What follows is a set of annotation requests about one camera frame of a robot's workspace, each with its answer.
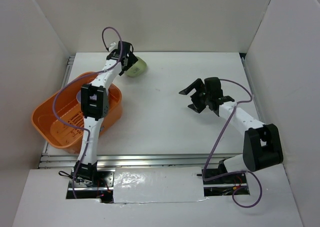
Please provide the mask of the green plate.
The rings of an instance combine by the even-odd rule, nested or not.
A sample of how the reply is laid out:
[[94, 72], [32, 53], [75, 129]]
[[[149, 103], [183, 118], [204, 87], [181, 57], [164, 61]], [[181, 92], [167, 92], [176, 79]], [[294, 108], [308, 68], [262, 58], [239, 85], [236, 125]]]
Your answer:
[[130, 67], [124, 74], [128, 77], [135, 78], [140, 76], [147, 70], [147, 63], [140, 57], [137, 57], [137, 62]]

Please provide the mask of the purple plate top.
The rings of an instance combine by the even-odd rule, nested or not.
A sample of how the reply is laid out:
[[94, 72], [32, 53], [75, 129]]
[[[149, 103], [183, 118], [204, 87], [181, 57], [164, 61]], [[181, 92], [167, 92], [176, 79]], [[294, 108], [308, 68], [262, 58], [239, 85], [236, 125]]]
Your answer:
[[81, 103], [81, 92], [80, 91], [76, 95], [76, 100], [78, 103]]

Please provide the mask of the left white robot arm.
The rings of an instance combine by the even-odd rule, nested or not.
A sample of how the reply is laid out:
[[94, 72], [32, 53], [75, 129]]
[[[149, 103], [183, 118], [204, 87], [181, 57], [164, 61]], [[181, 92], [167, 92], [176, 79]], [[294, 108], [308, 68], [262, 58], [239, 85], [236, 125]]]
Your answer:
[[88, 187], [94, 186], [99, 180], [97, 173], [98, 139], [104, 118], [110, 110], [109, 87], [117, 76], [123, 75], [137, 61], [133, 45], [126, 41], [120, 41], [106, 57], [105, 65], [95, 79], [81, 87], [80, 106], [84, 131], [73, 175], [75, 178], [81, 179]]

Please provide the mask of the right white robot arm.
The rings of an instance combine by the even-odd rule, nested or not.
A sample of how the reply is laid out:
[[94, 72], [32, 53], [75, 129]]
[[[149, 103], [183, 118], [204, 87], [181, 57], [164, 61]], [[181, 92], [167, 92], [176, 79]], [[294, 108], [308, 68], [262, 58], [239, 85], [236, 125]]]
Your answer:
[[228, 125], [232, 125], [243, 137], [242, 153], [222, 160], [217, 172], [219, 180], [229, 183], [237, 174], [253, 173], [283, 163], [284, 155], [280, 140], [279, 129], [275, 124], [266, 124], [252, 117], [242, 108], [243, 101], [235, 101], [231, 96], [224, 95], [223, 79], [208, 77], [196, 79], [188, 87], [179, 92], [180, 95], [190, 96], [188, 108], [201, 113], [209, 108], [218, 117], [226, 120], [212, 150], [205, 162], [208, 166], [213, 154], [222, 139]]

